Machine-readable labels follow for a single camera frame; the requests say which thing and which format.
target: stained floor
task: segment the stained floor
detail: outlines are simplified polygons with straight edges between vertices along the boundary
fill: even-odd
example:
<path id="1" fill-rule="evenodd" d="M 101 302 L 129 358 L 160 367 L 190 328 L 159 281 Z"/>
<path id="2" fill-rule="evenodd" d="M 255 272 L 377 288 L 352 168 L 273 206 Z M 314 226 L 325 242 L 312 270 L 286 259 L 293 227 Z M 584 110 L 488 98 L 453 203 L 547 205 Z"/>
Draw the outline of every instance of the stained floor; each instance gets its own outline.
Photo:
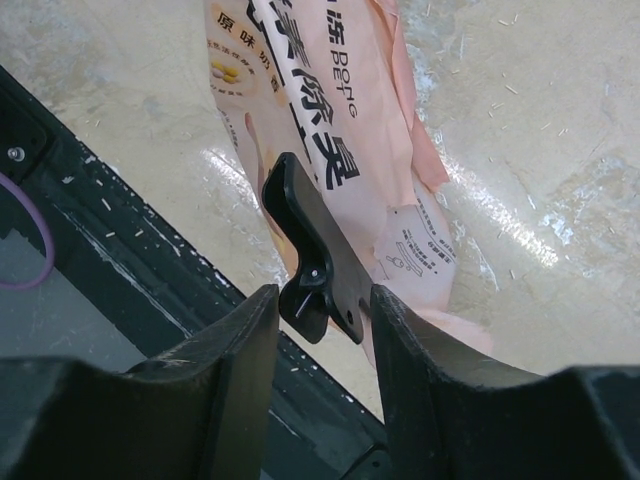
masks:
<path id="1" fill-rule="evenodd" d="M 640 4 L 399 0 L 451 183 L 450 310 L 540 373 L 640 363 Z M 282 282 L 208 87 L 200 0 L 4 0 L 0 63 L 245 292 Z M 337 332 L 304 345 L 373 411 Z"/>

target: food wrapper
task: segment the food wrapper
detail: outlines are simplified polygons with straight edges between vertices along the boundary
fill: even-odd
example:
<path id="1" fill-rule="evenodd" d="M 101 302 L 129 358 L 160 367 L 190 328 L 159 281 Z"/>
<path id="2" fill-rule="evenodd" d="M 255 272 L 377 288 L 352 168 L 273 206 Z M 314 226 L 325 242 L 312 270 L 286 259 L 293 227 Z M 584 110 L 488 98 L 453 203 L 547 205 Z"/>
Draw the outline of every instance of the food wrapper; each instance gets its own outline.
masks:
<path id="1" fill-rule="evenodd" d="M 456 255 L 434 192 L 448 177 L 415 113 L 395 0 L 204 6 L 211 89 L 256 196 L 280 153 L 297 155 L 373 281 L 488 353 L 480 327 L 444 313 Z M 292 274 L 295 249 L 264 214 Z M 368 326 L 364 347 L 373 359 Z"/>

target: black metal part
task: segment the black metal part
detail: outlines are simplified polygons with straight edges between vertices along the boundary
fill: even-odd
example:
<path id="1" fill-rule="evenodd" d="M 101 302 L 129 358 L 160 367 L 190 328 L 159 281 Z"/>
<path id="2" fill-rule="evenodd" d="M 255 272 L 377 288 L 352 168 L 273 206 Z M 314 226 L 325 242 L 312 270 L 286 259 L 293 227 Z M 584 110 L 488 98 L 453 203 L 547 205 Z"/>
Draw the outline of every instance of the black metal part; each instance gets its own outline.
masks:
<path id="1" fill-rule="evenodd" d="M 258 478 L 278 288 L 130 373 L 0 361 L 0 478 Z"/>
<path id="2" fill-rule="evenodd" d="M 245 296 L 222 272 L 0 68 L 0 109 L 7 99 L 35 119 L 47 137 L 39 156 L 26 157 L 28 174 L 20 176 L 4 152 L 0 171 L 13 175 L 42 211 L 58 250 L 56 271 L 145 356 L 172 348 L 242 303 Z M 0 242 L 18 230 L 43 252 L 35 225 L 2 189 L 0 212 Z M 144 234 L 136 236 L 140 230 Z M 107 238 L 110 232 L 115 235 Z M 5 328 L 0 309 L 0 336 Z M 42 353 L 50 352 L 45 348 Z M 89 351 L 81 357 L 89 359 Z M 374 461 L 388 465 L 382 424 L 280 332 L 263 464 L 266 478 L 335 480 L 373 450 L 386 458 Z M 374 473 L 369 478 L 390 478 L 385 468 L 374 467 Z"/>
<path id="3" fill-rule="evenodd" d="M 640 478 L 640 368 L 501 364 L 385 287 L 371 309 L 395 478 Z"/>
<path id="4" fill-rule="evenodd" d="M 331 317 L 360 343 L 371 278 L 294 154 L 280 155 L 262 199 L 298 252 L 298 270 L 281 293 L 282 318 L 317 343 Z"/>

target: concrete floor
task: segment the concrete floor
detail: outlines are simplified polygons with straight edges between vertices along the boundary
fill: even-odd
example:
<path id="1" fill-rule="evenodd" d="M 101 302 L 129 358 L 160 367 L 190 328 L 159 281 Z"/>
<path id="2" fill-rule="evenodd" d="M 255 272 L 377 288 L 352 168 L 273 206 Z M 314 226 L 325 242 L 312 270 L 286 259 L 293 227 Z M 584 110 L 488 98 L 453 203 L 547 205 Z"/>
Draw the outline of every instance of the concrete floor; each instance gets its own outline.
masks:
<path id="1" fill-rule="evenodd" d="M 546 373 L 640 363 L 640 4 L 399 0 L 451 176 L 450 311 Z M 208 86 L 200 0 L 4 0 L 0 63 L 245 292 L 283 282 Z M 301 341 L 374 412 L 338 332 Z"/>

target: screw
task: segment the screw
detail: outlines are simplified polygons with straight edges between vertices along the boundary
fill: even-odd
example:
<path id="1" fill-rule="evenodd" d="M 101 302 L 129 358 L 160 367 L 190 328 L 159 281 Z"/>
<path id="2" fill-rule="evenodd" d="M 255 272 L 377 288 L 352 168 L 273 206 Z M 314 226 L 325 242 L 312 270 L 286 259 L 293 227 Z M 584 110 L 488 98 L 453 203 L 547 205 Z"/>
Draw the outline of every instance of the screw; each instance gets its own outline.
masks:
<path id="1" fill-rule="evenodd" d="M 7 150 L 7 156 L 14 162 L 21 162 L 24 160 L 25 154 L 24 150 L 20 147 L 13 147 Z"/>

